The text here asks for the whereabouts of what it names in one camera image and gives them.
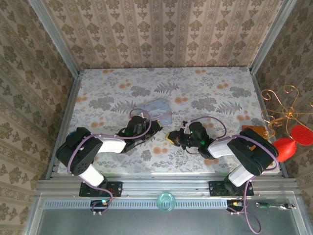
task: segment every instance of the black mounting bracket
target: black mounting bracket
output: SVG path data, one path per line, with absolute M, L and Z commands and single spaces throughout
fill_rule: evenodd
M 210 197 L 223 197 L 223 196 L 243 196 L 246 184 L 236 188 L 235 192 L 230 192 L 225 187 L 225 181 L 209 181 Z M 249 182 L 247 196 L 253 196 L 252 183 Z
M 121 181 L 109 181 L 106 183 L 105 189 L 110 191 L 113 197 L 121 197 L 123 191 L 123 182 Z M 95 190 L 90 188 L 84 183 L 81 183 L 79 190 L 80 197 L 109 197 L 107 192 L 101 190 Z

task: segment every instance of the screwdriver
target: screwdriver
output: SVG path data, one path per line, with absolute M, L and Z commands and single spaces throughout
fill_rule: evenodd
M 256 202 L 255 206 L 259 207 L 259 208 L 281 208 L 284 210 L 290 210 L 290 209 L 296 208 L 295 204 L 292 204 L 292 203 L 283 203 L 280 205 L 271 205 L 270 203 L 267 203 L 267 202 Z

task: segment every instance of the cable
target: cable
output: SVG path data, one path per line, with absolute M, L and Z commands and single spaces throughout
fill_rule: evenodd
M 242 135 L 233 135 L 232 137 L 235 137 L 235 138 L 242 138 L 242 139 L 245 139 L 246 141 L 249 141 L 253 144 L 255 144 L 256 146 L 260 147 L 263 151 L 265 151 L 271 158 L 273 158 L 273 161 L 276 163 L 276 165 L 273 167 L 273 168 L 270 168 L 270 169 L 266 169 L 265 171 L 270 171 L 270 170 L 277 170 L 279 168 L 279 163 L 278 163 L 278 160 L 276 159 L 276 157 L 274 156 L 274 154 L 272 154 L 267 148 L 265 148 L 263 145 L 261 145 L 259 142 L 249 138 L 249 137 L 246 137 L 246 136 L 242 136 Z
M 73 151 L 72 156 L 70 157 L 70 159 L 69 159 L 69 161 L 68 161 L 68 164 L 67 164 L 67 173 L 68 173 L 68 175 L 73 175 L 73 174 L 71 173 L 71 171 L 70 171 L 70 167 L 71 167 L 71 165 L 72 165 L 72 163 L 73 163 L 73 160 L 74 160 L 74 158 L 75 158 L 75 155 L 76 155 L 77 152 L 80 150 L 80 148 L 83 146 L 83 144 L 84 144 L 87 140 L 89 140 L 90 138 L 92 138 L 92 137 L 106 137 L 106 138 L 112 138 L 112 139 L 132 140 L 132 139 L 140 138 L 140 137 L 144 136 L 145 134 L 147 134 L 148 131 L 149 131 L 150 128 L 151 128 L 151 125 L 152 125 L 152 121 L 151 121 L 151 117 L 150 117 L 149 113 L 148 113 L 147 111 L 143 110 L 143 109 L 134 108 L 134 109 L 132 109 L 132 110 L 130 111 L 129 115 L 131 115 L 134 110 L 140 110 L 140 111 L 142 111 L 143 113 L 145 113 L 145 114 L 148 116 L 149 126 L 148 126 L 148 129 L 147 129 L 144 133 L 142 133 L 142 134 L 140 134 L 140 135 L 138 135 L 138 136 L 134 136 L 134 137 L 120 137 L 120 136 L 117 136 L 117 135 L 107 135 L 107 134 L 91 134 L 91 135 L 85 137 L 85 138 L 77 145 L 76 149 Z M 85 181 L 83 178 L 81 178 L 80 176 L 77 176 L 77 177 L 78 177 L 81 181 L 83 181 L 84 184 L 86 184 L 87 186 L 89 186 L 90 188 L 93 188 L 93 189 L 95 189 L 95 190 L 104 191 L 104 192 L 108 193 L 109 196 L 110 196 L 110 202 L 113 201 L 113 195 L 112 195 L 112 193 L 111 193 L 110 191 L 106 190 L 105 188 L 98 188 L 98 187 L 95 187 L 95 186 L 89 184 L 88 182 L 86 182 L 86 181 Z M 110 204 L 108 204 L 108 206 L 104 209 L 103 212 L 105 212 L 105 211 L 109 208 L 109 206 L 110 206 Z
M 198 155 L 199 153 L 191 153 L 189 152 L 187 149 L 185 149 L 187 153 L 191 154 L 191 155 Z
M 227 130 L 226 130 L 225 124 L 224 124 L 221 120 L 219 120 L 218 118 L 216 118 L 216 117 L 212 117 L 212 116 L 203 116 L 203 117 L 199 117 L 199 118 L 193 119 L 193 120 L 191 120 L 191 122 L 197 121 L 197 120 L 202 119 L 202 118 L 212 118 L 212 119 L 218 121 L 218 122 L 223 126 L 223 128 L 224 128 L 224 134 L 223 134 L 222 136 L 216 137 L 216 139 L 220 139 L 220 138 L 223 138 L 224 136 L 226 136 Z
M 276 164 L 275 164 L 275 167 L 270 168 L 270 169 L 267 169 L 267 170 L 265 170 L 265 171 L 270 171 L 270 170 L 278 169 L 278 167 L 279 167 L 278 160 L 276 159 L 276 157 L 274 156 L 274 154 L 272 154 L 272 153 L 271 153 L 267 148 L 265 148 L 263 145 L 261 145 L 260 143 L 258 143 L 257 141 L 255 141 L 255 140 L 253 140 L 253 139 L 251 139 L 251 138 L 249 138 L 249 137 L 242 136 L 242 135 L 234 135 L 234 136 L 232 136 L 232 138 L 242 138 L 242 139 L 244 139 L 244 140 L 246 140 L 246 141 L 249 141 L 249 142 L 255 144 L 256 146 L 260 147 L 260 148 L 261 148 L 262 150 L 264 150 L 271 158 L 273 158 L 274 162 L 276 163 Z M 259 219 L 256 217 L 255 214 L 246 211 L 246 208 L 247 208 L 246 195 L 247 195 L 247 191 L 248 191 L 248 185 L 249 185 L 249 182 L 251 182 L 255 177 L 256 177 L 256 176 L 253 176 L 251 179 L 247 180 L 247 182 L 246 182 L 244 195 L 243 195 L 243 197 L 242 197 L 242 199 L 244 200 L 244 211 L 238 211 L 238 213 L 245 213 L 246 222 L 247 222 L 247 224 L 248 224 L 250 230 L 251 230 L 254 234 L 260 234 L 261 231 L 262 231 L 261 222 L 259 221 Z M 251 226 L 251 224 L 250 224 L 250 221 L 249 221 L 249 219 L 248 219 L 248 214 L 252 215 L 252 216 L 255 218 L 255 220 L 258 222 L 258 224 L 259 224 L 259 231 L 255 231 L 255 230 L 252 228 L 252 226 Z

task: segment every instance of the damask wallpaper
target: damask wallpaper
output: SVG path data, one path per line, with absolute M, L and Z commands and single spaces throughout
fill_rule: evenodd
M 283 0 L 42 0 L 80 70 L 248 66 Z
M 19 235 L 73 78 L 27 1 L 1 0 L 0 28 L 0 235 Z
M 261 89 L 273 89 L 283 102 L 291 105 L 293 97 L 287 97 L 283 86 L 291 84 L 300 89 L 295 106 L 300 112 L 313 112 L 313 1 L 298 0 L 291 15 L 281 29 L 263 64 L 257 71 Z M 273 100 L 267 107 L 278 109 Z M 300 119 L 313 128 L 313 115 Z M 278 137 L 285 135 L 277 128 Z M 309 214 L 313 218 L 313 147 L 297 146 L 296 154 L 286 162 L 291 177 L 296 177 Z

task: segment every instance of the floral tablecloth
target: floral tablecloth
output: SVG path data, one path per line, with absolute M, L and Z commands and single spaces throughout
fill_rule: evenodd
M 205 115 L 221 119 L 227 134 L 242 125 L 265 125 L 246 67 L 85 70 L 68 132 L 86 127 L 93 133 L 115 134 L 126 127 L 129 111 L 165 98 L 173 122 L 146 143 L 125 154 L 97 154 L 94 165 L 102 173 L 222 172 L 239 161 L 234 156 L 205 160 L 171 145 L 165 136 L 183 120 Z M 213 138 L 223 133 L 215 120 L 200 120 Z M 66 173 L 63 164 L 58 173 Z

